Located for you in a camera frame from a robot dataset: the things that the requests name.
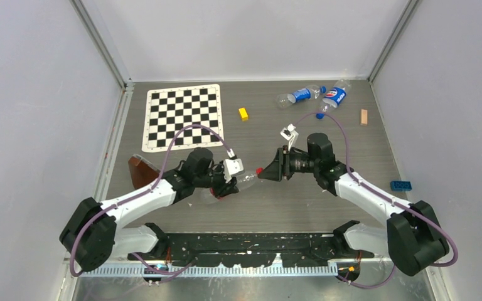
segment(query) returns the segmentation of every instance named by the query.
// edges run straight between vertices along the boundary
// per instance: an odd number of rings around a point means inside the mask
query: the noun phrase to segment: wire
[[[361,250],[360,250],[358,256],[356,257],[356,260],[357,260],[356,268],[357,268],[358,270],[361,270],[361,259],[362,259],[362,256],[363,256],[363,253],[362,253]]]
[[[346,279],[346,276],[348,276],[348,274],[343,277],[341,275],[337,275],[337,278],[339,278],[339,280],[341,280],[342,282],[348,282],[350,285],[354,286],[354,287],[358,287],[358,288],[363,288],[365,290],[371,290],[373,288],[378,288],[378,287],[382,287],[384,285],[386,285],[389,281],[391,281],[392,277],[394,277],[394,273],[396,272],[396,266],[393,265],[392,266],[392,270],[391,270],[391,273],[389,274],[389,276],[387,277],[387,279],[385,279],[384,281],[382,281],[381,283],[378,283],[376,285],[364,285],[364,284],[360,284],[360,283],[355,283],[355,282],[349,282],[347,279]]]
[[[151,272],[154,272],[154,273],[157,273],[157,274],[160,274],[160,275],[165,275],[165,276],[171,276],[171,275],[177,275],[177,274],[180,274],[180,270],[176,271],[176,272],[166,272],[166,271],[163,271],[163,270],[158,270],[157,268],[153,268],[151,267],[146,261],[145,259],[143,259],[141,256],[139,256],[137,253],[131,253],[134,257],[137,258],[137,260],[139,260],[139,262],[141,262],[146,268],[147,270],[151,271]],[[187,266],[185,266],[184,268],[182,268],[182,272],[187,270],[189,267],[191,266],[191,264],[189,263]]]
[[[305,118],[311,116],[311,115],[316,115],[316,114],[320,114],[321,112],[312,112],[312,113],[309,113],[309,114],[306,114],[305,116],[303,116],[302,118],[300,118],[297,122],[295,122],[293,125],[296,127],[298,123],[300,123],[300,121],[304,120]],[[343,133],[343,137],[345,138],[345,163],[346,163],[346,172],[348,173],[348,175],[350,175],[350,177],[355,181],[357,182],[359,185],[363,186],[365,189],[367,189],[368,191],[370,191],[371,193],[377,195],[378,197],[382,198],[384,201],[386,202],[389,202],[392,204],[392,200],[388,197],[386,197],[385,195],[383,195],[382,193],[376,191],[374,188],[372,188],[371,186],[369,186],[368,184],[364,183],[364,182],[359,182],[359,179],[354,176],[354,174],[352,173],[352,171],[350,170],[350,148],[349,148],[349,145],[348,145],[348,136],[346,135],[346,132],[345,132],[345,129],[343,128],[343,126],[341,125],[341,123],[339,121],[337,121],[337,119],[335,119],[333,116],[331,116],[330,114],[327,114],[327,113],[324,113],[325,116],[328,116],[329,118],[331,118],[333,120],[333,122],[335,122],[335,124],[339,127],[339,129],[341,130],[341,133]],[[414,211],[413,209],[407,207],[406,205],[403,205],[403,204],[400,204],[398,202],[394,202],[394,205],[400,209],[403,209],[407,212],[409,212],[410,214],[418,217],[419,219],[421,219],[423,222],[427,223],[429,226],[431,226],[432,228],[434,228],[437,232],[439,232],[441,235],[444,236],[444,238],[446,239],[446,241],[450,244],[452,250],[453,250],[453,257],[451,260],[449,260],[448,262],[445,262],[445,263],[433,263],[432,266],[433,267],[450,267],[452,265],[454,265],[457,260],[459,259],[459,251],[457,249],[457,246],[455,244],[455,241],[448,235],[448,233],[446,233],[441,227],[439,227],[437,224],[435,224],[434,222],[432,222],[429,218],[426,218],[425,216],[421,215],[420,213],[418,213],[417,211]],[[389,275],[389,278],[392,278],[393,274],[394,274],[394,270],[395,268],[393,268],[393,271],[391,272],[391,274]],[[361,288],[377,288],[379,287],[378,285],[373,285],[371,287],[366,287],[364,285],[361,285]]]
[[[167,249],[167,255],[165,255],[165,264],[168,265],[171,263],[171,247]]]
[[[156,188],[156,186],[158,186],[159,182],[161,181],[161,178],[163,176],[163,172],[165,171],[165,168],[167,166],[167,160],[169,159],[169,153],[171,152],[171,148],[174,146],[174,142],[176,140],[176,138],[178,138],[178,136],[180,134],[182,134],[185,130],[187,129],[190,129],[190,128],[193,128],[193,127],[198,127],[198,128],[201,128],[201,129],[205,129],[207,130],[208,132],[210,132],[211,134],[213,134],[215,137],[217,137],[217,139],[219,139],[219,141],[223,144],[223,146],[226,148],[227,151],[231,151],[232,149],[228,146],[228,144],[224,141],[224,139],[222,139],[221,136],[219,136],[218,133],[214,132],[212,129],[210,129],[209,127],[205,127],[204,125],[200,125],[200,124],[190,124],[190,125],[187,125],[185,127],[183,127],[182,129],[180,129],[175,135],[174,137],[171,139],[171,143],[169,144],[169,147],[167,147],[167,151],[165,153],[165,158],[163,159],[163,164],[161,166],[161,169],[160,169],[160,172],[159,172],[159,175],[158,175],[158,178],[152,183],[150,184],[151,187],[135,196],[131,196],[127,199],[123,199],[122,201],[119,201],[117,204],[113,204],[111,206],[108,206],[106,207],[105,209],[101,210],[100,212],[98,212],[97,214],[95,214],[92,218],[90,218],[90,220],[88,220],[84,226],[82,227],[82,229],[80,229],[80,231],[78,232],[78,235],[77,237],[75,238],[75,242],[73,244],[73,247],[71,248],[71,256],[69,258],[69,271],[71,273],[72,276],[74,277],[78,277],[80,276],[83,271],[79,271],[77,272],[75,270],[75,257],[77,255],[77,249],[78,249],[78,243],[80,242],[80,240],[82,239],[82,237],[84,236],[84,233],[86,232],[86,230],[88,230],[88,228],[95,222],[97,221],[101,216],[103,216],[105,213],[109,212],[110,210],[113,210],[115,208],[117,208],[118,206],[122,206],[128,202],[131,202],[137,198],[140,198],[144,195],[146,195],[147,193],[150,193],[151,191],[154,190],[154,188]]]
[[[152,268],[152,267],[150,267],[146,262],[144,263],[144,265],[145,265],[146,267],[148,267],[148,268]],[[155,282],[155,283],[158,284],[158,285],[167,283],[167,282],[171,281],[172,279],[175,279],[178,275],[182,274],[182,273],[183,273],[185,270],[187,270],[190,266],[191,266],[191,263],[188,264],[187,266],[185,266],[184,268],[182,268],[182,269],[180,269],[180,270],[178,270],[178,271],[176,271],[176,272],[173,272],[172,275],[171,275],[169,278],[167,278],[167,279],[165,279],[165,280],[160,280],[160,281]],[[124,297],[124,296],[128,295],[129,293],[137,290],[138,288],[142,287],[142,286],[145,285],[145,284],[149,284],[149,285],[150,285],[151,283],[142,282],[142,283],[136,285],[135,287],[130,288],[130,289],[127,290],[126,292],[122,293],[121,295],[119,295],[119,296],[117,296],[117,297],[112,297],[112,298],[103,298],[103,297],[95,296],[95,295],[93,294],[93,292],[92,292],[93,287],[91,287],[91,288],[89,289],[89,291],[86,293],[86,296],[84,297],[84,300],[87,300],[87,298],[88,298],[89,296],[91,296],[93,299],[95,299],[95,300],[97,300],[97,301],[114,301],[114,300],[121,300],[121,297]]]

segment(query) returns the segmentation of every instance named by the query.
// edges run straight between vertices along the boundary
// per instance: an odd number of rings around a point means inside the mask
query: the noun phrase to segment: robotic arm
[[[147,185],[101,203],[93,198],[83,200],[62,231],[60,242],[71,252],[84,224],[103,209],[116,205],[95,221],[78,242],[75,259],[82,270],[95,270],[110,257],[127,256],[133,252],[160,255],[167,243],[165,234],[155,224],[124,227],[145,214],[191,196],[198,187],[209,188],[216,198],[238,193],[236,176],[244,172],[243,163],[231,150],[228,155],[229,159],[214,165],[212,152],[198,147],[179,167],[164,172],[153,190]],[[130,199],[131,202],[117,206]]]
[[[386,225],[385,230],[351,221],[339,227],[334,235],[343,236],[349,248],[389,256],[396,267],[409,276],[448,254],[449,245],[438,231],[393,205],[394,202],[403,204],[439,225],[429,204],[424,201],[413,204],[397,198],[370,184],[353,169],[349,173],[347,166],[335,159],[326,134],[309,135],[307,152],[293,147],[298,137],[293,125],[284,128],[281,135],[288,145],[276,150],[274,160],[258,175],[260,179],[281,181],[289,180],[295,172],[311,173],[321,188],[351,201]],[[391,199],[392,203],[369,191],[363,184]]]

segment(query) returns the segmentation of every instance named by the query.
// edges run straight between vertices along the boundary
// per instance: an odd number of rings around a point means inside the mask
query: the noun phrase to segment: blue lego brick
[[[408,181],[391,181],[392,191],[410,191],[411,182]]]

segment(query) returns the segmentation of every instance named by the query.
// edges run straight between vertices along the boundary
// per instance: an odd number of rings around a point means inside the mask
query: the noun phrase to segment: blue label
[[[337,103],[337,106],[341,104],[343,99],[345,99],[346,92],[338,87],[333,87],[326,95],[324,96],[325,98],[329,98],[333,100],[335,103]]]
[[[293,92],[292,96],[294,96],[295,102],[299,102],[301,100],[311,97],[311,92],[308,89],[303,88],[296,92]]]

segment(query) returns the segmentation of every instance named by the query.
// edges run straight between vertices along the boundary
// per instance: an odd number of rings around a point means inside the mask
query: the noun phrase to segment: checkerboard
[[[189,124],[205,125],[224,139],[219,85],[150,90],[143,131],[144,152],[166,151],[177,131]],[[188,129],[172,149],[220,146],[204,129]]]

